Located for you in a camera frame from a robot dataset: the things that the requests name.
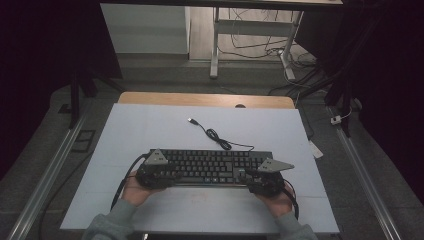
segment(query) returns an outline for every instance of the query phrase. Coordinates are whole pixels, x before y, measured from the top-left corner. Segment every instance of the metal rail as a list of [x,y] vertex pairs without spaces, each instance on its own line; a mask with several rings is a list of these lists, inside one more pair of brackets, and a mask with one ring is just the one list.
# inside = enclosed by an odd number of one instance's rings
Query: metal rail
[[355,145],[352,142],[352,139],[346,137],[341,128],[337,128],[337,134],[353,165],[353,169],[356,172],[359,182],[361,183],[362,188],[368,197],[368,201],[374,208],[377,219],[380,222],[381,228],[383,229],[386,238],[391,240],[401,240],[402,238],[399,234],[396,224],[393,221],[389,211],[387,210],[385,203],[381,199],[377,188],[375,187],[374,182],[366,169],[366,166],[364,165],[361,157],[358,154],[358,151],[355,148]]
[[39,213],[44,201],[47,198],[47,195],[59,174],[60,169],[62,168],[63,163],[65,162],[66,157],[68,156],[69,151],[71,150],[72,144],[74,143],[78,133],[84,124],[87,113],[90,111],[93,100],[87,99],[85,101],[85,106],[83,106],[83,111],[81,117],[75,124],[73,129],[68,130],[65,138],[62,140],[59,149],[56,151],[52,160],[46,168],[41,180],[38,182],[35,187],[34,192],[29,198],[27,204],[24,207],[24,210],[19,215],[18,220],[15,223],[12,231],[7,237],[8,240],[18,240],[25,239],[29,230],[34,223],[37,214]]

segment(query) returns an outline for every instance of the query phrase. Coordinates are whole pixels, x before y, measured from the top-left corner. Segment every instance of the hand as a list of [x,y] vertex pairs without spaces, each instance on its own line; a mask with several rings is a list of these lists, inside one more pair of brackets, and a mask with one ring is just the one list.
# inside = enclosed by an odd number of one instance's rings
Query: hand
[[[293,195],[293,189],[286,185],[287,191]],[[257,198],[262,200],[271,212],[271,215],[278,218],[292,211],[292,202],[285,193],[280,193],[278,196],[267,198],[262,195],[255,194]]]
[[137,179],[135,179],[136,173],[137,171],[133,171],[128,176],[121,198],[138,207],[143,204],[150,195],[161,192],[165,189],[150,190],[143,188],[140,184],[138,184]]

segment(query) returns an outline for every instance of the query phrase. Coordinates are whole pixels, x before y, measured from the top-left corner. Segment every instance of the black curtain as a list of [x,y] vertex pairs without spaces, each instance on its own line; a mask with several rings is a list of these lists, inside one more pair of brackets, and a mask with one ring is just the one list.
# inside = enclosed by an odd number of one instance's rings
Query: black curtain
[[77,71],[121,77],[100,4],[10,0],[0,7],[1,178]]
[[423,14],[421,2],[393,1],[352,77],[364,127],[424,203]]

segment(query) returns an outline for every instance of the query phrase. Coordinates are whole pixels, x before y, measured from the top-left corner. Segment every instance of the small white object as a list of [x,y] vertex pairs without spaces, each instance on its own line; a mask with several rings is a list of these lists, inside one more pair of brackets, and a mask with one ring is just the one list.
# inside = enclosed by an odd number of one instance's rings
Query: small white object
[[318,147],[312,141],[309,141],[309,145],[311,146],[312,154],[314,155],[315,159],[318,159],[324,156],[324,154],[318,149]]
[[331,124],[337,125],[342,122],[342,118],[340,116],[335,116],[331,118]]

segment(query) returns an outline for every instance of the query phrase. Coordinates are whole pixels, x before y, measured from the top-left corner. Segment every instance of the table leg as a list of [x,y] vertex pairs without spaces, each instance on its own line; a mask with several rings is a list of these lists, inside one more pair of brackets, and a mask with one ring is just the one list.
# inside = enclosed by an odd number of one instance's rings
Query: table leg
[[213,23],[213,47],[211,58],[210,78],[218,77],[218,27],[219,27],[219,8],[215,8],[215,19]]
[[290,35],[289,35],[287,42],[286,42],[286,46],[284,47],[284,51],[283,51],[282,54],[280,54],[280,59],[281,59],[281,62],[283,63],[284,71],[285,71],[285,74],[287,76],[287,80],[289,80],[289,81],[296,79],[294,74],[293,74],[293,70],[290,66],[289,54],[290,54],[291,46],[293,44],[294,36],[296,35],[297,29],[299,27],[299,23],[300,23],[300,19],[302,17],[302,14],[303,14],[303,12],[297,12],[297,15],[296,15],[294,22],[293,22],[293,25],[292,25],[292,28],[290,30]]

